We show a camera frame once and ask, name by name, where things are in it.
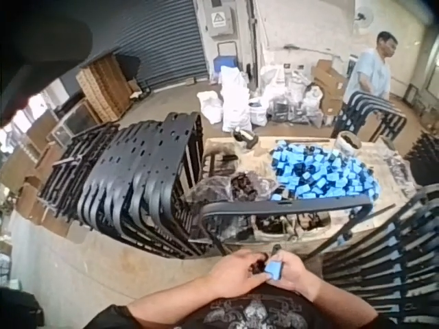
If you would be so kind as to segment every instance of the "roll-up shutter door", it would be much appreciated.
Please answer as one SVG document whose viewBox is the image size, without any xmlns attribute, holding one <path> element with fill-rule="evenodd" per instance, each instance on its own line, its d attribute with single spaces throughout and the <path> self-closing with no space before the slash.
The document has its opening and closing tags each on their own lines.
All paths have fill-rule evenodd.
<svg viewBox="0 0 439 329">
<path fill-rule="evenodd" d="M 92 58 L 118 47 L 124 73 L 137 70 L 151 89 L 206 77 L 206 60 L 192 0 L 52 1 L 50 10 L 84 21 L 93 33 Z M 75 68 L 61 77 L 67 92 L 79 90 Z"/>
</svg>

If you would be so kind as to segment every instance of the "warning sign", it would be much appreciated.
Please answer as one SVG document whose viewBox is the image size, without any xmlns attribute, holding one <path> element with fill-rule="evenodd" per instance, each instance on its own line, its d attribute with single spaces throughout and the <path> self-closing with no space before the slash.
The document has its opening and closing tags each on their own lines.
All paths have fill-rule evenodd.
<svg viewBox="0 0 439 329">
<path fill-rule="evenodd" d="M 226 26 L 226 14 L 224 12 L 212 13 L 212 25 L 213 25 L 213 27 L 225 27 Z"/>
</svg>

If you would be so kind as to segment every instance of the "man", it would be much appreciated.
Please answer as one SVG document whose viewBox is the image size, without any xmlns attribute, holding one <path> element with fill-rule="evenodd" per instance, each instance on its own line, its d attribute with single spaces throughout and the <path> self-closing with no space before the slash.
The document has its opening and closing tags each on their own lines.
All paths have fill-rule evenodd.
<svg viewBox="0 0 439 329">
<path fill-rule="evenodd" d="M 358 58 L 344 93 L 343 102 L 347 104 L 355 91 L 364 91 L 389 100 L 390 69 L 386 58 L 395 53 L 398 41 L 389 32 L 379 32 L 377 48 L 367 49 Z"/>
<path fill-rule="evenodd" d="M 271 258 L 283 263 L 280 280 L 253 275 L 252 266 L 266 260 L 265 254 L 239 250 L 223 257 L 207 276 L 128 306 L 108 307 L 86 329 L 396 328 L 361 298 L 307 271 L 289 252 Z"/>
</svg>

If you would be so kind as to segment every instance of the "light blue shirt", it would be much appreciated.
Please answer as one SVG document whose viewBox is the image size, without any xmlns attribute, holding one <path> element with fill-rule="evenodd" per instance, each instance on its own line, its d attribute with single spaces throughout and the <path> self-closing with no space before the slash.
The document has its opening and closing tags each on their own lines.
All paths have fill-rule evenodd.
<svg viewBox="0 0 439 329">
<path fill-rule="evenodd" d="M 343 102 L 348 103 L 349 98 L 355 91 L 361 90 L 359 85 L 359 74 L 363 73 L 368 76 L 372 84 L 372 94 L 378 97 L 384 97 L 390 92 L 390 68 L 379 57 L 376 49 L 367 49 L 358 57 L 354 66 L 348 86 L 344 92 Z"/>
</svg>

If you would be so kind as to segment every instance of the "hand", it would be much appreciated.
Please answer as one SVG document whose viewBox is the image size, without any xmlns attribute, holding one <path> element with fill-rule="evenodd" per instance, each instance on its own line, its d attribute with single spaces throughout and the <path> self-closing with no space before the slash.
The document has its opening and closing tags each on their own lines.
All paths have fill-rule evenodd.
<svg viewBox="0 0 439 329">
<path fill-rule="evenodd" d="M 315 276 L 307 271 L 303 261 L 297 255 L 285 250 L 279 250 L 268 261 L 271 260 L 282 262 L 283 267 L 281 279 L 269 280 L 269 284 L 285 290 L 298 292 L 309 300 L 313 299 L 313 291 L 311 292 L 312 295 L 308 295 L 308 292 L 310 292 L 309 286 L 315 286 L 316 284 L 319 286 L 319 284 L 316 282 Z"/>
<path fill-rule="evenodd" d="M 266 273 L 252 274 L 252 265 L 265 261 L 267 256 L 241 249 L 223 257 L 206 277 L 216 298 L 232 298 L 245 295 L 270 279 Z"/>
</svg>

